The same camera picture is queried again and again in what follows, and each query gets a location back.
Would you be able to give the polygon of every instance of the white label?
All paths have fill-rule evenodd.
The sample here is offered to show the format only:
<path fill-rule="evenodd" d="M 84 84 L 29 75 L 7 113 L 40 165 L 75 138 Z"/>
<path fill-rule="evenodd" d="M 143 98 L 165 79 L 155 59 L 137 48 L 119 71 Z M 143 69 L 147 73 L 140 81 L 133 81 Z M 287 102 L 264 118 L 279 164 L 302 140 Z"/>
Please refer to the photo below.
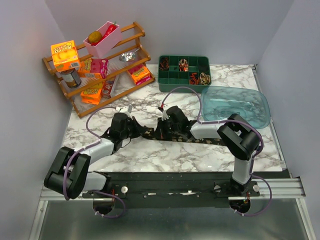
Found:
<path fill-rule="evenodd" d="M 71 67 L 72 68 L 79 67 L 79 63 L 78 62 L 71 63 Z"/>
<path fill-rule="evenodd" d="M 63 80 L 65 80 L 67 83 L 73 83 L 75 81 L 71 74 L 61 75 L 61 76 Z"/>
<path fill-rule="evenodd" d="M 85 73 L 84 74 L 87 78 L 94 78 L 95 74 L 94 73 Z"/>

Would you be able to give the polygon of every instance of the screw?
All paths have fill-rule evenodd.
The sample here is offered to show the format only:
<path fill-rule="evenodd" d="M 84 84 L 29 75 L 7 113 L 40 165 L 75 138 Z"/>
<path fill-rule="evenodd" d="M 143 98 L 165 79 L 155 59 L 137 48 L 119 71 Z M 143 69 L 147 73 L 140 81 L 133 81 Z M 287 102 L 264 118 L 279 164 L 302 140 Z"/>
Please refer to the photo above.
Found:
<path fill-rule="evenodd" d="M 253 185 L 253 191 L 256 193 L 260 191 L 260 187 L 258 185 Z"/>
<path fill-rule="evenodd" d="M 221 192 L 221 187 L 219 185 L 215 185 L 213 190 L 216 192 L 216 193 L 220 193 Z"/>
<path fill-rule="evenodd" d="M 126 194 L 126 193 L 128 192 L 128 187 L 127 187 L 127 186 L 123 186 L 123 187 L 121 188 L 121 192 L 122 192 L 123 194 Z"/>

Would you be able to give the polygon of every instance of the marble countertop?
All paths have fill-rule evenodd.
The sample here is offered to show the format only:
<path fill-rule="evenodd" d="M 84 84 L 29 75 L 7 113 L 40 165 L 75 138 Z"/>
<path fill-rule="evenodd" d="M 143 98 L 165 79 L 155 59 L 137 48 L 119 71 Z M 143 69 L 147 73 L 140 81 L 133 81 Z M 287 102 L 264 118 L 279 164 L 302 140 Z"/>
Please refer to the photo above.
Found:
<path fill-rule="evenodd" d="M 156 64 L 147 65 L 157 76 Z M 258 90 L 250 66 L 247 65 L 212 65 L 210 66 L 212 86 L 236 87 Z M 128 89 L 132 82 L 126 73 L 121 74 L 116 92 Z M 115 102 L 112 107 L 133 106 L 132 115 L 143 126 L 155 127 L 157 118 L 162 113 L 157 109 L 165 92 L 160 92 L 155 81 Z M 195 119 L 200 104 L 194 94 L 173 93 L 166 107 L 177 105 L 190 120 Z M 88 108 L 82 104 L 80 109 Z M 111 125 L 113 109 L 103 109 L 90 120 L 89 128 L 102 135 Z M 63 142 L 64 146 L 79 149 L 97 139 L 86 130 L 88 116 L 79 118 L 73 110 Z M 264 149 L 254 162 L 253 171 L 282 171 L 281 161 L 270 127 L 259 129 Z M 170 141 L 147 140 L 142 137 L 132 139 L 129 145 L 115 154 L 104 157 L 89 167 L 90 171 L 105 172 L 229 172 L 234 169 L 234 157 L 225 146 L 200 143 L 182 143 Z"/>

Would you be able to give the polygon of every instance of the teal plastic tray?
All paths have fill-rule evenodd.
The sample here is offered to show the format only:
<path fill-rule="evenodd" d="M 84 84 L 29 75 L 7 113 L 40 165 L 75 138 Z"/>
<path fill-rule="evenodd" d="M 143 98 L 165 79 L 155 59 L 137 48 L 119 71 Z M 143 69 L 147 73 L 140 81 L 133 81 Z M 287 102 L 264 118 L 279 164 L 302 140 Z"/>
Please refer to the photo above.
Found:
<path fill-rule="evenodd" d="M 219 121 L 239 114 L 256 129 L 270 123 L 266 97 L 253 89 L 211 86 L 201 93 L 202 116 L 206 121 Z"/>
<path fill-rule="evenodd" d="M 160 70 L 158 68 L 158 83 L 159 90 L 161 92 L 170 92 L 172 89 L 177 87 L 188 87 L 201 93 L 203 89 L 206 89 L 211 84 L 211 74 L 210 74 L 210 64 L 209 59 L 206 56 L 172 56 L 172 55 L 162 55 L 159 57 L 159 63 L 162 58 L 168 58 L 169 60 L 169 69 Z M 179 61 L 181 59 L 186 59 L 189 64 L 189 71 L 180 71 L 179 70 Z M 200 73 L 205 73 L 210 76 L 209 85 L 192 85 L 189 84 L 189 78 L 192 73 L 197 73 L 199 76 Z M 182 88 L 177 89 L 176 93 L 191 93 L 190 90 Z"/>

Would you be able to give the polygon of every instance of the pink snack box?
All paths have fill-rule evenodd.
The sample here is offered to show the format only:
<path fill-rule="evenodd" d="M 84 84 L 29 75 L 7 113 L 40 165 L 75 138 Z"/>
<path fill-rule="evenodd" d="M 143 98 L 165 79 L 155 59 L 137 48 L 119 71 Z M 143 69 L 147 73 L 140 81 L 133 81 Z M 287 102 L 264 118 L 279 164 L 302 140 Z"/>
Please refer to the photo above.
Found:
<path fill-rule="evenodd" d="M 110 25 L 113 25 L 113 23 L 107 21 L 106 24 L 100 27 L 97 31 L 99 31 L 103 36 Z M 83 43 L 89 54 L 95 56 L 98 59 L 102 59 L 104 55 L 106 55 L 121 40 L 121 29 L 120 26 L 116 24 L 116 29 L 97 45 L 91 46 L 91 44 L 88 42 L 88 38 L 86 38 Z"/>
<path fill-rule="evenodd" d="M 80 63 L 78 75 L 81 78 L 105 79 L 108 72 L 107 59 L 89 58 Z"/>
<path fill-rule="evenodd" d="M 142 78 L 140 81 L 136 82 L 136 85 L 138 86 L 140 84 L 143 84 L 144 82 L 149 81 L 150 79 L 151 79 L 151 77 L 149 77 L 149 76 Z"/>

